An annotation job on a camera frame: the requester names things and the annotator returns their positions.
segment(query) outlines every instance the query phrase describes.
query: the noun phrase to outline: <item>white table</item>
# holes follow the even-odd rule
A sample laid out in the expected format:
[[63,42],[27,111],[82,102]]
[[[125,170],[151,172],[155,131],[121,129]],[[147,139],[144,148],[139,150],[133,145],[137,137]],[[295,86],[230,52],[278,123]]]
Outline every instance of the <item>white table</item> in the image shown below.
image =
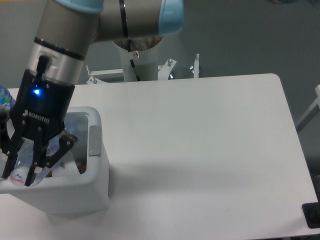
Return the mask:
[[100,112],[111,164],[109,209],[46,215],[0,195],[1,239],[320,233],[303,215],[302,204],[317,198],[276,75],[78,85],[70,105]]

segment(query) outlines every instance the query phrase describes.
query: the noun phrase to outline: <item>white container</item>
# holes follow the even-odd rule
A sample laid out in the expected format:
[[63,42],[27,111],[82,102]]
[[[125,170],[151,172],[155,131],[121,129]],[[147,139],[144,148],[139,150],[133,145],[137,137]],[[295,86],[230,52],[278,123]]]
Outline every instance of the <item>white container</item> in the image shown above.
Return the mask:
[[2,180],[0,194],[10,194],[48,214],[99,211],[109,206],[109,160],[102,142],[100,115],[92,107],[69,108],[66,122],[68,115],[82,119],[78,141],[70,151],[74,158],[86,160],[85,172],[46,177],[38,185],[29,187]]

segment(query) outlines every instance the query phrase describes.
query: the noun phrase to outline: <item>metal bolt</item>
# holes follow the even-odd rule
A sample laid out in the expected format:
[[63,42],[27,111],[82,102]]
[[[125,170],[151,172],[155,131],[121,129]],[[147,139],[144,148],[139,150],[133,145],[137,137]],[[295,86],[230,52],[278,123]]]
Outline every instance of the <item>metal bolt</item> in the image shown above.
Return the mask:
[[89,65],[86,66],[86,70],[88,71],[88,75],[91,75],[91,71],[89,69]]
[[190,70],[190,72],[191,72],[192,74],[195,74],[195,67],[194,67],[193,65],[190,66],[189,70]]
[[168,80],[172,79],[175,79],[175,74],[173,72],[170,72]]
[[172,61],[172,59],[169,58],[169,59],[168,59],[168,66],[171,67],[171,65],[172,65],[173,62],[174,62],[174,61]]

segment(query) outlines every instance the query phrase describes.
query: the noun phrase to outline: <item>plastic bottle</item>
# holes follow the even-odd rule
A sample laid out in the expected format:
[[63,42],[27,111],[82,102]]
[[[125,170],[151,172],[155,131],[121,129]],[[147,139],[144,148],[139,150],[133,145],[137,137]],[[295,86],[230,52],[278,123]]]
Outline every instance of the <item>plastic bottle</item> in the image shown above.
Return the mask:
[[0,105],[6,110],[10,110],[16,103],[8,89],[0,85]]
[[[46,151],[47,156],[53,155],[59,149],[59,135],[55,136],[49,141],[49,145]],[[23,186],[25,185],[25,180],[28,175],[29,168],[32,164],[33,160],[33,142],[25,141],[18,152],[18,157],[14,166],[14,170],[10,174],[11,182],[16,186]],[[73,158],[72,153],[69,151],[67,152],[60,160],[63,161],[64,159]],[[51,171],[51,168],[44,167],[40,173],[35,174],[35,179],[31,186],[35,186],[39,184]]]

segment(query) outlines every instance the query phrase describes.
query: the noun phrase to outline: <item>metal bracket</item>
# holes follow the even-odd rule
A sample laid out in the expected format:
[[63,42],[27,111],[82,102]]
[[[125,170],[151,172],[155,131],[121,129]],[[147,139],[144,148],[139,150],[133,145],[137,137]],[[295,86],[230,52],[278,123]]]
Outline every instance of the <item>metal bracket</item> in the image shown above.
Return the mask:
[[[130,54],[134,57],[135,51],[131,52]],[[177,61],[169,58],[164,65],[158,66],[158,80],[168,80],[170,74],[172,73],[173,68],[175,67]],[[90,71],[89,66],[86,66],[88,76],[90,77],[87,84],[107,84],[107,82],[102,81],[99,78],[121,78],[124,76],[124,72],[122,69],[113,69],[113,70],[102,70],[102,71]]]
[[168,80],[176,63],[176,60],[169,58],[163,67],[158,71],[158,80]]
[[317,98],[298,119],[295,129],[299,133],[320,112],[320,85],[315,88]]

